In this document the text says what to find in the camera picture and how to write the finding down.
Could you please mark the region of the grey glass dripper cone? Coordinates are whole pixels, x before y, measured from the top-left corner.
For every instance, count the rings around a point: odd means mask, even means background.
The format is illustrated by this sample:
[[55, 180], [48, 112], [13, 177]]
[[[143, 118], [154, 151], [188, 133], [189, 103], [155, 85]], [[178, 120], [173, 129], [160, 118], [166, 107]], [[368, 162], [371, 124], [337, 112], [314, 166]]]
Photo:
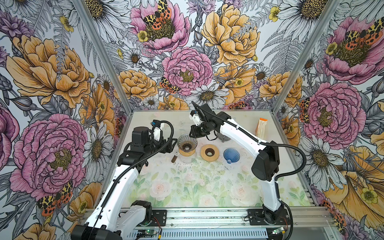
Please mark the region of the grey glass dripper cone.
[[178, 138], [177, 145], [179, 150], [189, 153], [196, 149], [198, 141], [197, 139], [190, 137], [189, 134], [184, 134]]

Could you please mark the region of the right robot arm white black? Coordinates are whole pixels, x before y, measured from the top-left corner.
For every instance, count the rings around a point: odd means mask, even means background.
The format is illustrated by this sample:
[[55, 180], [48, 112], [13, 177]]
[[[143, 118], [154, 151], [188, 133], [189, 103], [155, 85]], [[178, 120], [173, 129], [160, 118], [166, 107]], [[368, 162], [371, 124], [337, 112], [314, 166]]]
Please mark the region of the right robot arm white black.
[[276, 224], [285, 216], [276, 180], [280, 164], [279, 145], [256, 137], [225, 112], [216, 114], [208, 104], [199, 106], [192, 102], [192, 105], [195, 109], [190, 113], [190, 119], [194, 122], [190, 137], [207, 137], [216, 131], [236, 142], [255, 158], [251, 171], [259, 179], [263, 194], [263, 212], [259, 218], [268, 224]]

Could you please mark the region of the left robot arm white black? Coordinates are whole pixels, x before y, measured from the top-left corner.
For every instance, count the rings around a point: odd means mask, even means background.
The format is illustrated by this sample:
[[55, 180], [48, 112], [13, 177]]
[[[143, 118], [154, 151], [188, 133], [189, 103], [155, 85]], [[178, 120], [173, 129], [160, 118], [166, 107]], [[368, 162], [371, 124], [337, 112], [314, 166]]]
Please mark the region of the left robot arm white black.
[[152, 128], [135, 127], [132, 140], [118, 157], [114, 176], [84, 225], [75, 226], [72, 240], [124, 240], [139, 224], [152, 218], [152, 204], [136, 201], [121, 216], [124, 197], [138, 178], [148, 159], [159, 153], [171, 153], [176, 145], [174, 127], [168, 121], [154, 120]]

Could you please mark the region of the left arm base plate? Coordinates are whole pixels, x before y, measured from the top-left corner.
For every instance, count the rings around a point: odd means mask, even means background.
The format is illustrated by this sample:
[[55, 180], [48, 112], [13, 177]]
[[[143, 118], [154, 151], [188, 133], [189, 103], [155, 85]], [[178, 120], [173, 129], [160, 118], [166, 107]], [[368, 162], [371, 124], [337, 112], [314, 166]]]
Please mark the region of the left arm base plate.
[[146, 213], [145, 219], [140, 225], [142, 227], [164, 227], [167, 222], [167, 210], [152, 210], [151, 213]]

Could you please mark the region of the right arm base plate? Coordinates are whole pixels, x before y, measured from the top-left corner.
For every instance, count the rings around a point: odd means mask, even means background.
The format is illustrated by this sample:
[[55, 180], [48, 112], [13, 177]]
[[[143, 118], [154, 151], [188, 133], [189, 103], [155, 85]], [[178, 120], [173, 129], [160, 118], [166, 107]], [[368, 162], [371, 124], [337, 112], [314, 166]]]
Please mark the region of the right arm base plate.
[[248, 209], [244, 221], [249, 222], [251, 226], [288, 226], [292, 219], [286, 209], [275, 212], [264, 209]]

